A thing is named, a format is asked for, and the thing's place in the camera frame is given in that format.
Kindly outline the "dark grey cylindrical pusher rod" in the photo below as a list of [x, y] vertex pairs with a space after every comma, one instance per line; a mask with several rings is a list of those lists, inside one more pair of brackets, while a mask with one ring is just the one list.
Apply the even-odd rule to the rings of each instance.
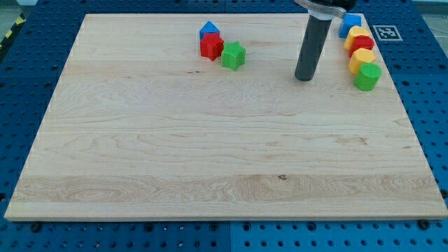
[[295, 68], [299, 81], [311, 81], [325, 45], [332, 18], [322, 20], [310, 15]]

